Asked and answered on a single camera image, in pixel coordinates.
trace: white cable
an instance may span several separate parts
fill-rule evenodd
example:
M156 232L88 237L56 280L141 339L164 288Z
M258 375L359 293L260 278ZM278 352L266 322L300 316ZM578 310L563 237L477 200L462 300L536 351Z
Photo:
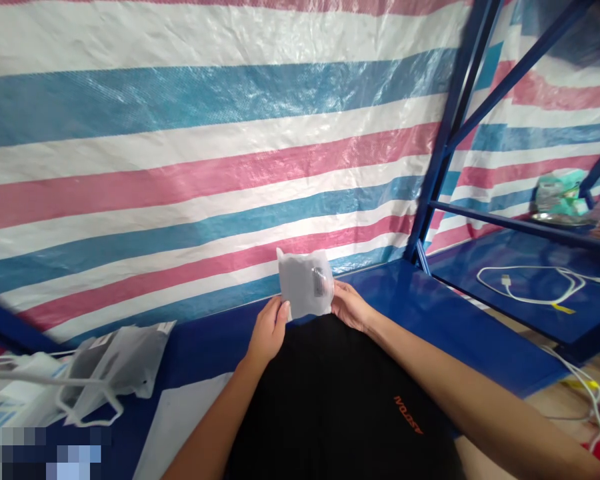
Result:
M62 355L70 355L72 353L76 353L77 350L67 350L64 352L53 352L53 353L48 353L48 355L52 356L52 357L61 357Z
M64 352L54 352L48 353L47 355L51 357L60 357L62 355L70 355L75 353L76 350L67 350ZM0 365L10 365L12 363L16 363L16 360L20 357L28 357L28 355L0 355Z
M42 385L60 385L60 386L68 386L68 387L86 387L88 385L96 385L102 388L102 391L116 411L115 416L111 420L94 420L88 423L80 423L79 426L82 427L108 427L112 424L114 420L116 420L122 412L124 411L124 407L118 401L111 386L107 384L103 380L96 379L68 379L68 378L50 378L43 377L40 375L32 375L30 373L20 373L14 371L0 371L0 380L20 380L32 383L40 383ZM58 405L60 408L65 409L63 404Z
M552 357L557 358L558 360L560 360L560 362L562 362L562 364L568 368L568 370L571 372L571 374L582 384L582 386L584 387L584 389L587 391L587 393L589 394L590 398L591 398L591 410L589 411L588 416L582 418L582 419L572 419L572 418L560 418L560 417L547 417L549 419L555 419L555 420L590 420L591 416L595 417L595 421L598 424L598 428L599 431L598 433L592 438L592 440L589 442L589 451L591 453L593 453L593 451L595 450L595 446L598 444L598 442L600 441L600 410L598 408L598 403L600 402L600 384L598 384L598 388L596 389L596 394L594 395L594 393L591 391L591 389L589 388L588 384L586 381L584 381L582 379L582 376L588 378L590 381L595 381L593 380L593 378L585 371L582 371L581 369L579 369L578 367L576 367L575 365L570 364L568 361L564 360L564 358L562 358L560 355L558 355L556 352L554 352L552 349L546 347L546 346L541 346L540 348L542 348L542 350L544 350L545 352L547 352L548 354L550 354Z
M511 270L511 269L553 269L553 270L556 270L564 278L569 280L569 288L567 288L566 292L564 292L564 294L562 294L559 298L556 298L556 300L535 300L535 299L517 297L516 295L512 294L511 290L510 290L511 279L509 278L508 275L503 275L501 277L501 283L505 288L504 292L496 289L495 287L492 287L487 282L482 280L482 278L480 277L480 275L482 275L482 272L484 272L485 270ZM554 305L554 304L559 305L560 303L567 300L574 293L576 293L578 290L584 288L584 286L587 284L587 280L591 280L596 283L600 283L600 277L588 277L586 275L581 275L580 273L576 273L576 272L569 270L568 268L564 268L564 267L541 267L538 265L514 265L512 267L484 267L484 268L480 269L480 271L476 274L475 277L476 277L476 280L478 280L478 282L482 283L486 288L493 290L494 292L499 293L500 295L504 295L505 297L509 297L509 298L512 298L514 300L524 302L524 303L533 303L535 305Z

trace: yellow tag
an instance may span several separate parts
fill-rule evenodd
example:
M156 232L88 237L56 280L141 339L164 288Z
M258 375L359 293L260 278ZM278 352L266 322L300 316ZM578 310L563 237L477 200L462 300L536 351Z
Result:
M552 303L551 306L553 308L555 308L556 310L563 311L564 313L568 313L568 314L575 313L575 310L568 309L566 307L563 307L562 305L558 305L557 303Z
M583 388L582 383L578 382L577 380L562 380L561 383L564 385L568 385L571 388L578 388L578 389ZM586 384L590 389L593 389L593 390L597 390L598 388L600 388L600 385L598 385L598 382L596 382L596 381L587 380Z

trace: tarp wall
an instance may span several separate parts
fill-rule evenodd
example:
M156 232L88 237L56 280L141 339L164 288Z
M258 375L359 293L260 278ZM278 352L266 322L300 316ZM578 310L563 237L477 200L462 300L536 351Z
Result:
M471 102L486 98L569 0L504 6ZM541 175L590 170L600 156L600 1L543 56L456 150L441 201L505 217L531 210ZM600 195L600 180L592 193ZM427 254L498 227L436 212Z
M0 302L77 343L398 258L469 10L0 1Z

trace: logo on shirt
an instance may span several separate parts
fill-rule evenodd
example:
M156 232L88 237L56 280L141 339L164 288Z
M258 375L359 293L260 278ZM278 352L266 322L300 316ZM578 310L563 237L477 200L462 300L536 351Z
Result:
M407 411L407 408L405 407L405 404L402 402L402 398L400 398L400 397L394 397L393 399L395 400L395 404L400 409L400 413L402 413L402 416L409 422L411 428L416 433L419 433L420 435L424 435L423 432L422 432L422 430L420 430L420 427L418 427L418 424L415 422L415 420L413 419L413 417Z

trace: blue metal frame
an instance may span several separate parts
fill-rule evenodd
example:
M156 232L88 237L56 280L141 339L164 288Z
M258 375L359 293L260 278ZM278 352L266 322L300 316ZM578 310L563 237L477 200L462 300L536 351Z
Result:
M467 114L473 86L484 63L502 4L503 0L476 0L469 14L465 37L455 60L440 130L435 139L429 169L422 183L413 228L404 254L408 261L415 262L416 243L418 239L425 240L424 235L433 216L429 202L432 199L437 200L451 160L451 156L445 154L447 139L454 133L453 126L458 128Z
M530 50L520 59L505 78L493 89L489 96L476 108L472 116L460 127L460 130L449 139L447 152L452 152L470 134L480 120L488 114L496 104L520 81L526 73L540 60L540 58L560 40L562 35L576 21L580 20L595 0L573 0L567 8L558 16L540 38L533 44Z
M591 189L598 181L598 178L600 178L600 158L587 175L587 178L585 178L582 184L580 184L580 197L584 197L587 200L587 205L590 209L593 208L594 204L593 196L591 195Z
M60 345L0 306L0 346L17 354L56 352Z
M494 88L489 96L480 104L475 112L462 123L468 103L459 104L460 99L468 102L471 94L468 91L473 91L473 83L469 79L466 83L460 84L460 76L466 69L467 71L476 71L476 63L482 62L482 55L488 45L488 39L491 37L491 32L495 26L497 14L493 14L491 8L493 4L481 3L474 5L472 15L469 18L466 32L467 36L463 42L461 50L458 54L457 69L460 72L455 72L449 97L445 106L445 112L442 118L440 130L435 140L433 154L429 169L423 181L422 191L419 198L418 209L416 211L415 220L413 222L413 230L411 232L405 258L412 263L416 261L415 250L418 240L424 241L426 238L429 224L436 209L444 210L465 217L474 218L477 220L493 223L501 227L510 228L513 230L523 231L532 235L538 235L554 241L565 243L574 247L582 247L600 252L600 240L592 239L584 235L576 235L561 229L548 227L536 223L509 219L491 213L483 213L476 210L456 207L438 201L441 186L449 168L449 160L460 142L478 125L486 114L513 88L513 86L536 64L536 62L558 41L561 36L578 21L587 9L595 0L573 0L567 8L558 16L551 24L547 31L538 38L536 43L527 52L526 55L512 68L511 72ZM487 25L486 20L490 19L491 24ZM478 52L478 45L481 45L483 50ZM600 160L595 168L583 182L583 191L589 192L589 189L600 176Z
M500 215L494 215L492 213L484 213L478 210L473 210L465 207L458 207L456 205L450 205L448 203L431 201L429 202L431 208L444 210L449 213L456 213L464 217L492 223L499 225L500 227L510 228L512 230L521 231L523 233L530 233L543 237L559 243L564 243L572 247L582 247L590 250L594 250L600 253L600 240L588 237L585 235L578 235L566 230L560 230L546 225L538 223L532 223L523 220L510 219L501 217Z
M420 268L422 268L423 272L425 272L428 276L431 276L431 270L429 268L429 261L427 260L427 254L425 253L425 247L422 245L420 239L415 244L416 251L418 252L418 263L420 264Z

